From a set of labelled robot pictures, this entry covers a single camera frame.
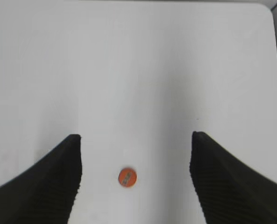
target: small round object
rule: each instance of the small round object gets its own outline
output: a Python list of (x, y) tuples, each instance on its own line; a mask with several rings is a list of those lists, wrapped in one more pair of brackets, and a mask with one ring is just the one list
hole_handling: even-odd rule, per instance
[(125, 188), (132, 187), (137, 180), (137, 174), (132, 168), (124, 168), (119, 175), (119, 183)]

